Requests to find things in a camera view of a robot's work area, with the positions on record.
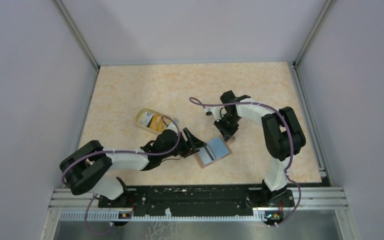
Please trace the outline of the brown leather card holder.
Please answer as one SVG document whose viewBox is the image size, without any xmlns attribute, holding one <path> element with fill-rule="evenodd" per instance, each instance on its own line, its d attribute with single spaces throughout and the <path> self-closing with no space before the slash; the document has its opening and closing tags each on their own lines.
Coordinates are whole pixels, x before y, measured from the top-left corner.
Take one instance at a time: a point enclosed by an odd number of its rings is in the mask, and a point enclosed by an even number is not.
<svg viewBox="0 0 384 240">
<path fill-rule="evenodd" d="M 215 156 L 215 161 L 213 161 L 211 164 L 213 164 L 213 163 L 215 163 L 215 162 L 217 162 L 217 161 L 219 161 L 219 160 L 221 160 L 221 159 L 223 159 L 223 158 L 225 158 L 225 157 L 227 157 L 227 156 L 232 154 L 232 150 L 231 150 L 230 146 L 228 145 L 227 142 L 225 142 L 223 140 L 222 136 L 214 137 L 213 139 L 209 140 L 206 143 L 207 143 L 207 147 L 211 150 L 211 152 Z M 209 164 L 207 166 L 202 166 L 201 161 L 200 161 L 199 156 L 198 156 L 197 153 L 193 154 L 193 156 L 195 157 L 198 165 L 202 169 L 208 167 L 209 165 L 211 165 L 211 164 Z"/>
</svg>

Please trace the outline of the beige oval card tray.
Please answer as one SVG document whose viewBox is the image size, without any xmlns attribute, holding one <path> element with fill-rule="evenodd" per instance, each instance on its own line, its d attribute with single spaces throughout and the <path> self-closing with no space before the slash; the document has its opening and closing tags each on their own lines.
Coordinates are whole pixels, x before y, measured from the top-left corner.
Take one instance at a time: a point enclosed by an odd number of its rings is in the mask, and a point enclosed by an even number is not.
<svg viewBox="0 0 384 240">
<path fill-rule="evenodd" d="M 177 131 L 173 118 L 146 107 L 137 112 L 134 122 L 138 128 L 155 135 L 159 135 L 167 129 Z"/>
</svg>

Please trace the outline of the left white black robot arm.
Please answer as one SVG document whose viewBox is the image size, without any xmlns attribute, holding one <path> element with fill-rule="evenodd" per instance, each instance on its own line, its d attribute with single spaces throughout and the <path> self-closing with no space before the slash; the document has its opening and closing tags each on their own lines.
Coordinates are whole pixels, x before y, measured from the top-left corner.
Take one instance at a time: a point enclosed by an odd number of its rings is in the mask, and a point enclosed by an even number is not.
<svg viewBox="0 0 384 240">
<path fill-rule="evenodd" d="M 105 149 L 98 140 L 91 140 L 64 159 L 59 169 L 63 184 L 73 195 L 94 193 L 124 207 L 129 203 L 130 193 L 121 178 L 110 177 L 108 172 L 149 171 L 170 157 L 187 158 L 206 146 L 187 128 L 165 129 L 156 139 L 135 150 Z"/>
</svg>

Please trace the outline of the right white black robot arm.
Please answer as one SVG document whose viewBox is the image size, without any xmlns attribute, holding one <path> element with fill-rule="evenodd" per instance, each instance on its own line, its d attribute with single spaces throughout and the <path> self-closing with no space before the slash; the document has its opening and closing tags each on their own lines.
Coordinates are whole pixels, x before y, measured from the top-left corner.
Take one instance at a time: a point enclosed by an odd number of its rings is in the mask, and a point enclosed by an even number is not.
<svg viewBox="0 0 384 240">
<path fill-rule="evenodd" d="M 286 192 L 286 171 L 291 160 L 306 145 L 295 111 L 289 106 L 275 109 L 248 95 L 237 97 L 231 90 L 224 92 L 220 100 L 221 104 L 208 107 L 207 112 L 214 116 L 214 125 L 225 141 L 234 137 L 242 118 L 262 127 L 265 146 L 272 160 L 262 181 L 261 199 L 267 206 L 275 206 Z"/>
</svg>

